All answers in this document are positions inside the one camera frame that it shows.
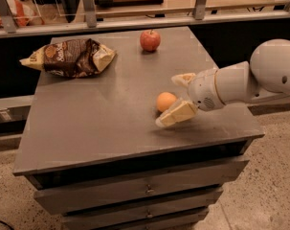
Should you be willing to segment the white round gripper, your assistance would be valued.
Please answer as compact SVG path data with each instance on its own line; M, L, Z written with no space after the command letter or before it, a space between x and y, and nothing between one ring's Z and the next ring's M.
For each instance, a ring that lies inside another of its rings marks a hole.
M171 81L175 85L188 87L188 94L192 103L178 99L156 119L155 124L158 127L170 127L193 118L198 108L203 111L223 108L225 105L220 100L216 89L216 72L216 69L209 69L198 73L196 76L194 73L173 76Z

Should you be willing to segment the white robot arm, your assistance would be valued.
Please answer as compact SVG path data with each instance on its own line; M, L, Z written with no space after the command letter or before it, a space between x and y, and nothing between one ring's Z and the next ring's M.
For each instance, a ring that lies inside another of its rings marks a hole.
M231 66L175 75L176 85L187 89L156 119L158 127L171 127L193 118L199 110L213 111L228 104L290 103L290 40L268 40L248 61Z

